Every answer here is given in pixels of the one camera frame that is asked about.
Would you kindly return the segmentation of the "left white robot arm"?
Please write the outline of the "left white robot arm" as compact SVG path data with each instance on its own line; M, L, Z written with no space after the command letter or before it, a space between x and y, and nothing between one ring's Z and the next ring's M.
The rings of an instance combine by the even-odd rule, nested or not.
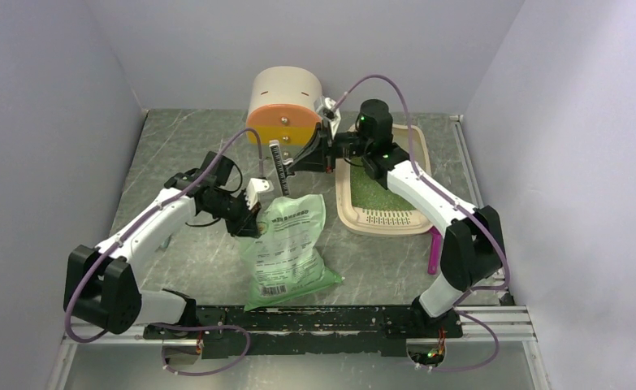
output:
M65 325L78 318L121 334L134 325L165 324L179 338L192 335L200 324L195 299L170 289L141 289L142 271L165 240L200 213L223 221L230 236L260 236L259 196L273 185L253 177L245 188L230 191L225 185L235 167L209 152L200 167L168 179L149 206L113 236L77 246L68 257Z

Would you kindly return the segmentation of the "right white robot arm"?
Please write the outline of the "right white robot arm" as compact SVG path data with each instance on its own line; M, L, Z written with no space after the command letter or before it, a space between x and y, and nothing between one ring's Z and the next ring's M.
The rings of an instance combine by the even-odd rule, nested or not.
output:
M337 160L359 158L368 177L405 199L441 233L439 275L412 304L411 323L420 336L432 336L443 317L506 264L500 217L490 206L477 208L436 184L413 160L413 149L394 141L393 118L386 102L364 101L351 132L337 132L335 106L320 109L323 118L298 155L275 157L280 177L298 171L330 173Z

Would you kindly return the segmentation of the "green litter bag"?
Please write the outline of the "green litter bag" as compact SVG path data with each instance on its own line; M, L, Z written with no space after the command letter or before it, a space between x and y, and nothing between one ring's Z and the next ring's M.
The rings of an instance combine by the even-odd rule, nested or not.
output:
M245 311L290 301L339 284L317 249L326 222L323 195L279 197L260 213L258 238L239 237L251 281Z

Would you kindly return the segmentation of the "magenta plastic scoop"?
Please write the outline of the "magenta plastic scoop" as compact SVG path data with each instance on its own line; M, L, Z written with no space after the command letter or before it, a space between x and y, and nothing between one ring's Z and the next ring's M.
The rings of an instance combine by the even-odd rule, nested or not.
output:
M429 233L431 237L431 243L427 273L429 275L435 275L439 268L439 261L443 246L443 236L436 227L431 227Z

